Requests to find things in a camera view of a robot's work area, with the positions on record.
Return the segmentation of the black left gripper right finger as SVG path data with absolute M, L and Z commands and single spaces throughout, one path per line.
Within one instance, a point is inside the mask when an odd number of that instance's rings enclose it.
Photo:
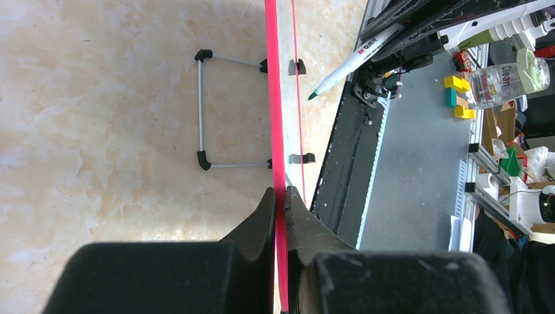
M 510 313 L 478 255 L 361 252 L 285 192 L 289 313 Z

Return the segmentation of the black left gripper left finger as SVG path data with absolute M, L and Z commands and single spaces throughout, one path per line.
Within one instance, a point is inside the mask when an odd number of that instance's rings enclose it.
M 276 193 L 219 241 L 91 243 L 45 313 L 271 313 Z

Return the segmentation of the green white marker pen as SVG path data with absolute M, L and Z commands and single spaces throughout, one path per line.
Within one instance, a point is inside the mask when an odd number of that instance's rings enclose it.
M 337 85 L 342 79 L 346 78 L 350 73 L 357 70 L 366 61 L 379 52 L 386 43 L 404 29 L 402 24 L 393 24 L 379 34 L 365 41 L 360 47 L 349 55 L 349 57 L 327 77 L 325 77 L 318 87 L 310 94 L 308 100 L 312 100 L 317 96 L 327 92 Z

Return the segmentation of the pink framed whiteboard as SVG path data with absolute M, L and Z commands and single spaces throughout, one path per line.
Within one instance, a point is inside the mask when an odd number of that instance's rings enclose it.
M 279 305 L 292 313 L 285 220 L 286 189 L 304 191 L 302 128 L 294 1 L 265 1 L 268 98 L 273 187 L 276 192 L 275 244 Z

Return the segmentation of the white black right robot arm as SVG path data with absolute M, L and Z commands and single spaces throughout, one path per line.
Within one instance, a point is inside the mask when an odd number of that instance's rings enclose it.
M 390 1 L 359 34 L 370 39 L 386 28 L 404 28 L 372 61 L 398 54 L 408 59 L 449 50 L 491 27 L 554 5 L 554 1 Z

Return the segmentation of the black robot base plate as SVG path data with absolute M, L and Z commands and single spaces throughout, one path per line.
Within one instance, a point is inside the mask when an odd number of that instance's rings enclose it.
M 371 62 L 345 82 L 310 212 L 357 248 L 368 212 L 391 94 Z

